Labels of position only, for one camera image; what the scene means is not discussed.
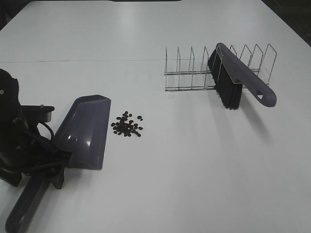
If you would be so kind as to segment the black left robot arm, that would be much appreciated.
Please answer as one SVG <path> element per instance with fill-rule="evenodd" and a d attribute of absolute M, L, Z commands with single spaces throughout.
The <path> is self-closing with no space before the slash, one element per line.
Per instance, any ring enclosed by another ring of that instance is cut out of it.
<path fill-rule="evenodd" d="M 43 173 L 56 189 L 64 183 L 64 169 L 71 153 L 53 142 L 47 125 L 53 106 L 21 105 L 19 83 L 0 71 L 0 178 L 18 186 L 23 176 Z"/>

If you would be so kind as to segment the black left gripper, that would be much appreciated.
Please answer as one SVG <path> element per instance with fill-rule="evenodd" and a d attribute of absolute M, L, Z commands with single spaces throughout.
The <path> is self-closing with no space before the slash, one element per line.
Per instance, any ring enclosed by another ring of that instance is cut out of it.
<path fill-rule="evenodd" d="M 50 140 L 27 129 L 0 129 L 0 179 L 17 187 L 23 175 L 43 173 L 55 189 L 64 184 L 64 171 L 71 153 L 60 150 Z"/>

